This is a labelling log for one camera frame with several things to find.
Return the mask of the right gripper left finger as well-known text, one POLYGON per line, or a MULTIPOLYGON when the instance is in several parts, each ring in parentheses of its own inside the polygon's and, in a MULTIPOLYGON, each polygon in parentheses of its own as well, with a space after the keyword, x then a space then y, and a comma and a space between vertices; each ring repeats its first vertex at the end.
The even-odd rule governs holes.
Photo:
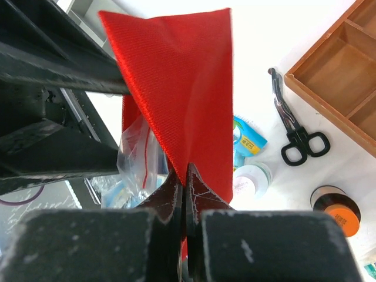
POLYGON ((175 172, 133 209, 35 210, 14 228, 2 281, 180 281, 183 187, 175 172))

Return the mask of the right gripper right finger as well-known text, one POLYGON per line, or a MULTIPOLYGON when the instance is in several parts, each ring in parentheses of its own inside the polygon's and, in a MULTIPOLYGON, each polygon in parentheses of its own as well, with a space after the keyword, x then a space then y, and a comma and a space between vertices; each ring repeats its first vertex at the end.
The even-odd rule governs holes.
POLYGON ((186 175, 187 269, 194 281, 361 281, 332 217, 319 211, 237 211, 186 175))

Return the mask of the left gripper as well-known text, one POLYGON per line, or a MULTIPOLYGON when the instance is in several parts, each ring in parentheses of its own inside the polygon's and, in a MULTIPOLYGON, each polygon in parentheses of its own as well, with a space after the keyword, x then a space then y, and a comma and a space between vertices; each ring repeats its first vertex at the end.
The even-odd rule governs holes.
POLYGON ((61 88, 42 88, 48 120, 1 137, 1 194, 117 172, 118 151, 97 141, 97 111, 81 90, 130 90, 116 61, 54 1, 1 1, 1 80, 61 88))

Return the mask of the alcohol wipes plastic bag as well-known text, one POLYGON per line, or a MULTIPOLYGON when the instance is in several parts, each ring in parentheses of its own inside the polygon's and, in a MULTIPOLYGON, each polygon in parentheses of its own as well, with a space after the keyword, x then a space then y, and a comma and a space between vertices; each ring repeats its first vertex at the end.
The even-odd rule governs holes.
POLYGON ((119 174, 103 178, 103 209, 138 206, 168 175, 167 157, 143 116, 122 133, 117 156, 119 174))

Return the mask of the red first aid pouch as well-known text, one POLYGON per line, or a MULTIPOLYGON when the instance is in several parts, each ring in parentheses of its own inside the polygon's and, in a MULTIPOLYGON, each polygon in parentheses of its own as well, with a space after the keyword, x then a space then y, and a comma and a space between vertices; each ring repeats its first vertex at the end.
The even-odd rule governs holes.
POLYGON ((123 127, 148 122, 180 181, 194 164, 205 184, 232 197, 231 10, 143 19, 99 12, 131 96, 123 127))

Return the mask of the colourful bandage packet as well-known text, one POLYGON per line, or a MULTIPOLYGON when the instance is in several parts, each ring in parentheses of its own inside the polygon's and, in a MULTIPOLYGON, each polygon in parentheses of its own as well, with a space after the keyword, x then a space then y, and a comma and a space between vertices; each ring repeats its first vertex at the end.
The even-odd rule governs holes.
POLYGON ((364 270, 367 272, 367 274, 373 279, 376 280, 376 264, 368 263, 364 266, 364 270))

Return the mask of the small white bottle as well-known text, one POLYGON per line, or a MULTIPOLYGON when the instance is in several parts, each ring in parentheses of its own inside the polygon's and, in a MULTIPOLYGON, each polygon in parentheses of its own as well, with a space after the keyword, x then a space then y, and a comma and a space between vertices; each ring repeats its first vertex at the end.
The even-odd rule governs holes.
POLYGON ((263 163, 246 164, 233 172, 233 198, 259 199, 272 182, 271 171, 263 163))

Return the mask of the grey plastic insert tray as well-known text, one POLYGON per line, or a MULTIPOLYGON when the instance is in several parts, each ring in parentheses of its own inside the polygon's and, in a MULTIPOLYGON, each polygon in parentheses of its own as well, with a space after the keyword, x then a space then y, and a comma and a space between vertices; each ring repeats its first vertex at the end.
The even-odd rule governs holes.
POLYGON ((68 15, 101 48, 107 43, 107 35, 99 18, 99 11, 122 12, 117 4, 110 0, 75 0, 68 8, 68 15))

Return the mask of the blue cotton swab packet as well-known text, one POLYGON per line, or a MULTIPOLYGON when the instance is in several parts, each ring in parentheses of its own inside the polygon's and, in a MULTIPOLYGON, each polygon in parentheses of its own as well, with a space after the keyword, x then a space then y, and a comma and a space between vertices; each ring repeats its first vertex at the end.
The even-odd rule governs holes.
POLYGON ((233 116, 233 171, 244 166, 245 158, 260 153, 267 140, 243 119, 233 116))

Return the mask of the brown bottle orange cap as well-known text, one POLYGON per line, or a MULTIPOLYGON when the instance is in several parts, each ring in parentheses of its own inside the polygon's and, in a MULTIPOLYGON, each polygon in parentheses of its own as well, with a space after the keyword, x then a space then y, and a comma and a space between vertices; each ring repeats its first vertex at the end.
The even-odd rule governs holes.
POLYGON ((320 186, 312 192, 310 204, 314 211, 329 214, 342 228, 346 237, 358 233, 361 223, 360 209, 342 189, 331 185, 320 186))

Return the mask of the wooden compartment tray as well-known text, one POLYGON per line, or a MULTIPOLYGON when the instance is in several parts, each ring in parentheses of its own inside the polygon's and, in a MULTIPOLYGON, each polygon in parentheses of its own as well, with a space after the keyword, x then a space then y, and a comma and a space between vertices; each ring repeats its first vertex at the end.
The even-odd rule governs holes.
POLYGON ((285 74, 285 84, 375 155, 375 1, 355 1, 285 74))

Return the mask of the black handled scissors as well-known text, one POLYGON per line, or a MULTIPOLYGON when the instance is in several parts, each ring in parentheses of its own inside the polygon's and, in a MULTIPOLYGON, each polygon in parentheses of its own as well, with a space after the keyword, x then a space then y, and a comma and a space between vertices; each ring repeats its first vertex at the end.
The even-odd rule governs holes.
POLYGON ((302 165, 310 157, 321 157, 326 155, 331 149, 330 141, 323 132, 308 133, 305 127, 301 126, 290 110, 283 98, 282 76, 275 68, 269 68, 268 73, 271 75, 272 91, 274 95, 274 106, 286 129, 286 136, 289 143, 281 148, 281 157, 285 164, 291 167, 302 165), (316 152, 311 148, 310 141, 321 139, 324 147, 321 151, 316 152), (292 161, 287 156, 287 151, 297 149, 300 159, 292 161))

